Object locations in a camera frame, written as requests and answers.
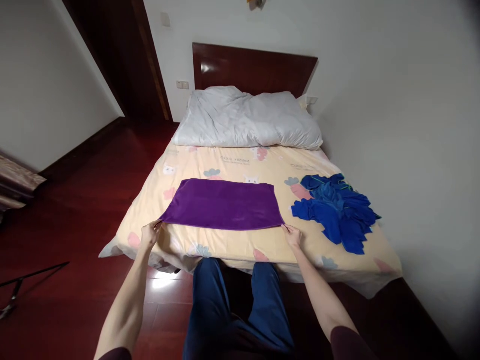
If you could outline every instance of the forearm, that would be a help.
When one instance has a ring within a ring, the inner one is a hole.
[[[292,251],[298,261],[313,310],[328,341],[330,341],[332,330],[338,326],[344,326],[358,333],[347,310],[300,246],[292,246]]]
[[[145,290],[150,252],[149,246],[141,247],[101,330],[94,359],[110,350],[124,347],[133,353],[142,327]]]

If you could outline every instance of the black tripod leg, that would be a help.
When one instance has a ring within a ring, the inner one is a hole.
[[[66,267],[68,264],[70,264],[70,261],[63,262],[61,264],[48,267],[48,268],[40,270],[40,271],[32,272],[28,275],[25,275],[25,276],[22,276],[22,277],[17,277],[13,280],[10,280],[10,281],[7,281],[7,282],[4,282],[4,283],[0,284],[0,288],[1,288],[1,287],[6,286],[6,285],[16,283],[15,288],[13,289],[13,294],[11,295],[10,302],[8,303],[6,308],[4,308],[0,313],[0,320],[6,318],[15,309],[16,302],[17,302],[17,297],[19,295],[19,291],[20,291],[20,288],[22,287],[24,279],[31,278],[35,275],[39,275],[39,274],[45,273],[45,272],[53,270],[53,269],[57,269],[57,271],[58,271],[58,270],[60,270],[64,267]]]

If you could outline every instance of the light switch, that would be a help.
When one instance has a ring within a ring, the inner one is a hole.
[[[166,28],[170,27],[170,16],[166,12],[160,13],[160,23]]]

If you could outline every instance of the wooden door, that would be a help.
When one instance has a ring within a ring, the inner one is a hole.
[[[171,121],[143,0],[63,0],[126,117]]]

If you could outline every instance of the red wooden floor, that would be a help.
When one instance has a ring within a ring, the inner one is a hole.
[[[175,125],[127,123],[95,139],[50,176],[31,204],[0,226],[0,283],[65,261],[53,274],[27,279],[18,308],[0,320],[2,359],[91,359],[112,302],[129,271],[126,256],[99,259],[169,143]],[[227,272],[232,311],[246,317],[249,275]],[[384,359],[430,359],[450,348],[402,280],[367,301],[334,285],[362,336]],[[0,288],[0,306],[13,285]],[[308,359],[331,359],[305,286],[282,288],[292,334]],[[150,269],[143,327],[134,359],[180,359],[192,308],[192,276]]]

